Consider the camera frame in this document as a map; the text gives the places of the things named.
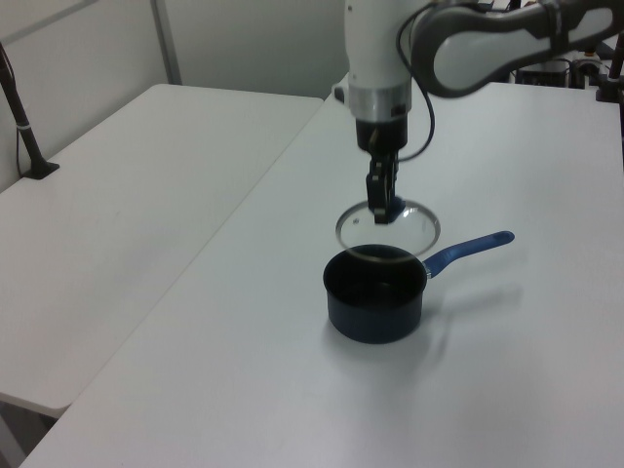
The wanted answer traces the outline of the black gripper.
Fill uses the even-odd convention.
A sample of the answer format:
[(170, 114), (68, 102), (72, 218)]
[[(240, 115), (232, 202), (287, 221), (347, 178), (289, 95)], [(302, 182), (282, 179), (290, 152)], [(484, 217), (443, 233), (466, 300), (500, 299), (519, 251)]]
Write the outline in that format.
[(358, 147), (371, 155), (366, 177), (368, 208), (375, 224), (388, 224), (389, 216), (397, 217), (402, 211), (402, 199), (396, 195), (399, 169), (398, 151), (408, 143), (408, 116), (384, 122), (356, 120)]

